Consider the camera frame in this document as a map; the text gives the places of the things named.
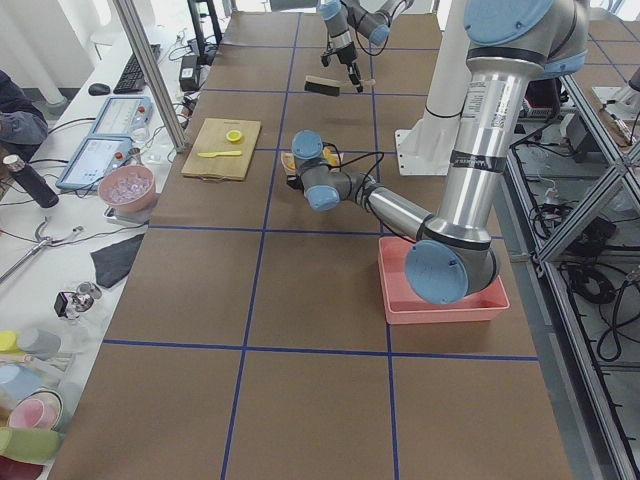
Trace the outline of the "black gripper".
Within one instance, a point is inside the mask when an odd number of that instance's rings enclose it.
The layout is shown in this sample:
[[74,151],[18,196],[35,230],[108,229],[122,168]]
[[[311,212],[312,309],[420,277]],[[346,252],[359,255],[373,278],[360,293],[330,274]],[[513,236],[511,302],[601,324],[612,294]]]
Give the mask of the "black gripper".
[[331,57],[336,56],[339,62],[347,66],[347,72],[351,84],[358,93],[364,91],[359,67],[356,63],[356,48],[353,43],[340,48],[328,47],[321,55],[321,64],[328,67],[331,63]]
[[286,184],[293,190],[302,191],[303,183],[299,176],[291,175],[286,177]]

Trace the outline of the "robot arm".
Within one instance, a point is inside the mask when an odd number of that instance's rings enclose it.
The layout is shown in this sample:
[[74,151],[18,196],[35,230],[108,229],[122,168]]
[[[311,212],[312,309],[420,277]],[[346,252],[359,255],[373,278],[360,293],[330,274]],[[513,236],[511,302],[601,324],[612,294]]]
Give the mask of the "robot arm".
[[588,29],[585,1],[453,5],[439,55],[452,59],[448,79],[466,92],[452,105],[457,130],[438,210],[423,209],[369,174],[330,165],[320,135],[303,130],[291,151],[311,208],[328,211],[352,201],[410,237],[406,277],[427,302],[451,304],[486,289],[499,272],[486,225],[526,90],[578,71]]
[[378,10],[370,12],[359,1],[319,1],[316,11],[322,18],[326,32],[326,49],[321,55],[321,63],[328,67],[335,56],[344,65],[352,86],[362,93],[364,83],[357,65],[356,45],[351,33],[360,44],[362,35],[374,46],[384,48],[395,17],[408,10],[412,0],[386,1]]

